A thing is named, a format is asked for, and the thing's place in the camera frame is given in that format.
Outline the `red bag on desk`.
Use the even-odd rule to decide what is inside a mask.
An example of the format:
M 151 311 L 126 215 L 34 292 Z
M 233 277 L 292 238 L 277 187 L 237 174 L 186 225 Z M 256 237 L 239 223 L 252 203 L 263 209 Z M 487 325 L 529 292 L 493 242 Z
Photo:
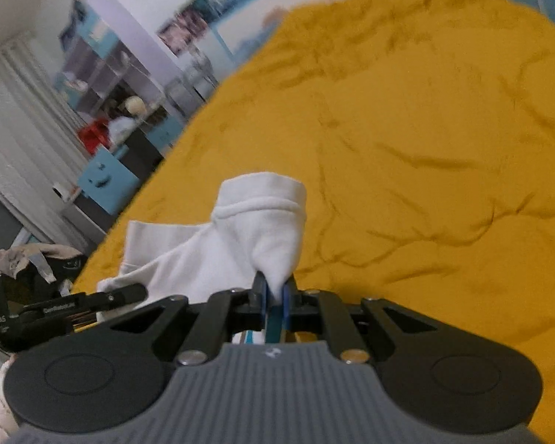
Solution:
M 109 148 L 109 120 L 98 118 L 77 131 L 77 137 L 88 154 L 94 155 L 100 147 Z

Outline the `white curtain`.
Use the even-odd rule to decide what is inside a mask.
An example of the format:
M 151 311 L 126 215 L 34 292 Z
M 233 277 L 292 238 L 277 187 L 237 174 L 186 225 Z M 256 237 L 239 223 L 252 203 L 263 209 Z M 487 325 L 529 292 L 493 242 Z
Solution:
M 23 34 L 0 46 L 0 202 L 33 236 L 86 250 L 55 185 L 76 185 L 88 162 L 79 116 L 53 89 Z

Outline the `mustard yellow bed quilt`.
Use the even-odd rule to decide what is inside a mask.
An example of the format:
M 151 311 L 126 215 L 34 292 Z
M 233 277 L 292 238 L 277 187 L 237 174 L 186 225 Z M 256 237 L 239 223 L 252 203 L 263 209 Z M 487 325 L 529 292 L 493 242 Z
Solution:
M 555 24 L 510 0 L 343 0 L 286 14 L 191 120 L 78 278 L 117 273 L 127 223 L 198 223 L 220 184 L 301 181 L 297 282 L 382 297 L 534 361 L 555 443 Z

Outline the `blue smiley desk chair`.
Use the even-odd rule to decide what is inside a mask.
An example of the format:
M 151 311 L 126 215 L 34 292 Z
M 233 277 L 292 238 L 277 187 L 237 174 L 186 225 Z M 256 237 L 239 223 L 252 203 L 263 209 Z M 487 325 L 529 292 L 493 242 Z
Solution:
M 119 215 L 140 186 L 140 179 L 123 164 L 129 152 L 127 145 L 113 152 L 101 145 L 78 179 L 83 194 L 108 215 Z

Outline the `desk with shelf unit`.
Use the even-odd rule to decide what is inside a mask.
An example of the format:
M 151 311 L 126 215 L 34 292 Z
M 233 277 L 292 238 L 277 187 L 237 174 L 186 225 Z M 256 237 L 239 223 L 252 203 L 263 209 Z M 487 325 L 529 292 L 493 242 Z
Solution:
M 67 47 L 55 89 L 83 120 L 81 128 L 98 118 L 110 122 L 137 95 L 148 111 L 135 125 L 166 154 L 185 126 L 165 96 L 178 66 L 118 0 L 76 0 L 72 16 L 61 35 Z

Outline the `anime wall posters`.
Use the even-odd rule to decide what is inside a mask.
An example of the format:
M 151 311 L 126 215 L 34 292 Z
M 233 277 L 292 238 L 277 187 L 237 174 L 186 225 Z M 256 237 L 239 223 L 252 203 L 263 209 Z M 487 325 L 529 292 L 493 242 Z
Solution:
M 188 0 L 157 31 L 158 38 L 176 56 L 203 37 L 208 28 L 252 0 Z

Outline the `cream round plush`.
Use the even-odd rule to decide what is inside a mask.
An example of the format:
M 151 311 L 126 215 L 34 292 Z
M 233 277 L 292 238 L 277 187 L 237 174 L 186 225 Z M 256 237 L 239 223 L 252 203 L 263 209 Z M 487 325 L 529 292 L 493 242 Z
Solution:
M 132 95 L 125 99 L 121 104 L 121 109 L 126 116 L 134 118 L 142 117 L 148 111 L 144 100 L 137 95 Z

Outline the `white printed t-shirt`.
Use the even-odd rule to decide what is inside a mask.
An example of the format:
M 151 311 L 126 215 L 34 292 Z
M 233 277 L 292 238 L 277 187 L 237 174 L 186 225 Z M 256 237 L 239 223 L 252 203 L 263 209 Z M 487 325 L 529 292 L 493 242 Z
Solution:
M 182 295 L 204 303 L 220 291 L 249 289 L 263 274 L 272 301 L 300 261 L 307 190 L 289 176 L 244 174 L 224 181 L 209 222 L 201 225 L 129 222 L 119 273 L 100 292 L 141 284 L 147 304 Z

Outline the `blue pillow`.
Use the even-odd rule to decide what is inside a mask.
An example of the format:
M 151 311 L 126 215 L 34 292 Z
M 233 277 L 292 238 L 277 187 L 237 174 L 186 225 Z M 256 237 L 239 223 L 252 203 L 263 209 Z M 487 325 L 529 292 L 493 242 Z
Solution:
M 287 13 L 289 13 L 289 10 L 285 7 L 276 7 L 263 17 L 262 26 L 258 31 L 246 37 L 234 50 L 233 58 L 236 66 L 241 66 L 248 62 L 268 42 Z

